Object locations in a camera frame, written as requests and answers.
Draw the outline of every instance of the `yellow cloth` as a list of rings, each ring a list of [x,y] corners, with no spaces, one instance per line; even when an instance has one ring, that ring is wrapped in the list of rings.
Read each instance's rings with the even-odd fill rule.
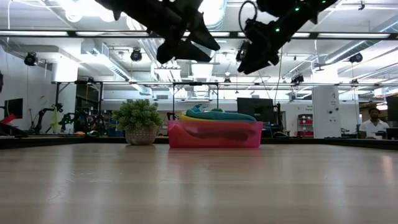
[[[56,131],[58,129],[58,113],[56,108],[54,109],[54,114],[52,116],[50,126],[53,131]]]
[[[214,121],[214,120],[209,120],[209,119],[191,118],[191,117],[188,117],[187,115],[180,115],[178,117],[178,119],[180,121]]]

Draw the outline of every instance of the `red object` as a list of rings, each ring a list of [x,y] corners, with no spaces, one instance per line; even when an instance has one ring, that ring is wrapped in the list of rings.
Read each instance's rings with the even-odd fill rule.
[[[7,118],[4,118],[3,120],[0,121],[1,124],[8,124],[11,121],[13,121],[14,119],[16,119],[15,115],[10,115]]]
[[[300,124],[312,124],[312,120],[311,119],[300,120]]]
[[[299,131],[297,136],[301,137],[313,137],[313,131]]]
[[[170,147],[259,147],[262,122],[169,121]]]

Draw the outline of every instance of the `computer monitor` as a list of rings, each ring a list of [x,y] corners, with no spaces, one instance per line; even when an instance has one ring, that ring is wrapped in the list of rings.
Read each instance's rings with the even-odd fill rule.
[[[388,96],[386,101],[388,106],[388,121],[398,121],[398,97]]]
[[[274,102],[271,99],[238,98],[238,113],[254,117],[258,121],[276,124]]]
[[[22,119],[24,114],[24,99],[6,100],[4,102],[4,117],[7,118],[10,115],[14,115],[16,119]]]

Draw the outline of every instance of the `green plant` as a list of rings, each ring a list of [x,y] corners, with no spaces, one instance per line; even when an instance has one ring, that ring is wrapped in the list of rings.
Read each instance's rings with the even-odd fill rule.
[[[214,108],[211,111],[216,111],[216,112],[224,112],[223,109],[221,108]]]
[[[118,128],[125,131],[156,128],[163,125],[157,106],[157,103],[151,105],[149,100],[128,100],[119,110],[113,111],[113,119],[119,122]]]

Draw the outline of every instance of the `stacked clothes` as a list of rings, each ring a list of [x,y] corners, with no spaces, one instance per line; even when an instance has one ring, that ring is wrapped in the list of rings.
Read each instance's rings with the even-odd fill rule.
[[[175,125],[169,132],[178,133],[178,136],[186,139],[229,139],[235,143],[247,141],[257,133],[256,119],[252,116],[219,111],[202,112],[200,108],[201,105],[196,105],[187,110],[185,115],[179,116],[178,120],[187,123]]]
[[[179,117],[181,121],[256,121],[255,118],[246,114],[225,113],[218,111],[201,112],[201,105],[196,105],[187,110],[185,115]]]

